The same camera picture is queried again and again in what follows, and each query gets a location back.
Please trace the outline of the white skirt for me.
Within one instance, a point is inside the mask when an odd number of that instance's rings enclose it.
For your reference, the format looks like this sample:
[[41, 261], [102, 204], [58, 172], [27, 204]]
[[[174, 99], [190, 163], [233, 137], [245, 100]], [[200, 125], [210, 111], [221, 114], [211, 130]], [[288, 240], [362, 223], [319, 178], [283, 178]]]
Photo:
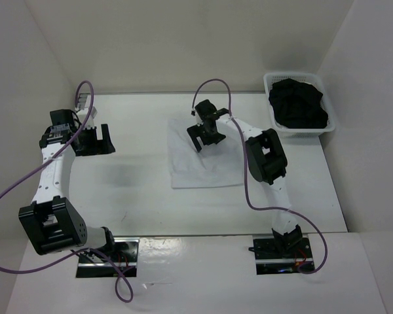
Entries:
[[227, 137], [200, 152], [187, 133], [190, 118], [171, 118], [167, 127], [167, 147], [171, 187], [219, 188], [244, 182], [242, 144]]

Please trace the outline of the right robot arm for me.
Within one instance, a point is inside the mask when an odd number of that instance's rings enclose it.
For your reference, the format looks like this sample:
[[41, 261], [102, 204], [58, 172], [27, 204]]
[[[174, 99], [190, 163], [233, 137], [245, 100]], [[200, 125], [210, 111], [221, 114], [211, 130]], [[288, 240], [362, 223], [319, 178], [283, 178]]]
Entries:
[[219, 144], [228, 135], [242, 142], [245, 193], [248, 193], [249, 176], [263, 187], [269, 207], [276, 211], [272, 222], [272, 250], [281, 257], [290, 256], [303, 235], [296, 218], [290, 213], [285, 180], [288, 159], [277, 132], [271, 128], [262, 130], [235, 118], [228, 109], [217, 109], [207, 99], [193, 105], [191, 114], [197, 122], [187, 128], [187, 133], [197, 152], [203, 146]]

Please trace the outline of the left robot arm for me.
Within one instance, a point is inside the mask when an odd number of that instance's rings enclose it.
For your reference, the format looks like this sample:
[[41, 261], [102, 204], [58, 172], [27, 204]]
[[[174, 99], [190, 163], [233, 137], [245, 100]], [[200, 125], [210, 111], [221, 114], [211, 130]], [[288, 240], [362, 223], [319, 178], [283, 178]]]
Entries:
[[39, 141], [45, 168], [29, 206], [20, 208], [18, 218], [37, 254], [46, 255], [76, 247], [89, 247], [102, 261], [117, 255], [111, 231], [88, 227], [69, 201], [69, 182], [74, 159], [115, 152], [107, 124], [99, 139], [94, 124], [96, 110], [50, 112], [49, 126]]

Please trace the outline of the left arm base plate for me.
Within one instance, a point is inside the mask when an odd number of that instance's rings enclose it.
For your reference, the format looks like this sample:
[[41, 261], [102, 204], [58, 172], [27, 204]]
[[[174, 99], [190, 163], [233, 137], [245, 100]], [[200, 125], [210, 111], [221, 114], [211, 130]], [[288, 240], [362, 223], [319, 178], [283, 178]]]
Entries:
[[[138, 237], [115, 237], [115, 251], [108, 257], [125, 275], [136, 277], [138, 264]], [[82, 253], [78, 259], [76, 278], [116, 278], [118, 273], [104, 258], [94, 253]]]

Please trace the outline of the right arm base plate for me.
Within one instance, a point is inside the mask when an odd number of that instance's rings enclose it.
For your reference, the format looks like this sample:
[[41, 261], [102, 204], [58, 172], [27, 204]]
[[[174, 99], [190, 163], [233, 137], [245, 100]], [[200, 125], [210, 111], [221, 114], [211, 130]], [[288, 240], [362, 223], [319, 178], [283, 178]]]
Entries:
[[306, 272], [315, 270], [310, 241], [307, 237], [285, 253], [278, 252], [272, 236], [253, 237], [253, 244], [248, 250], [254, 254], [258, 275], [291, 274], [299, 273], [299, 270]]

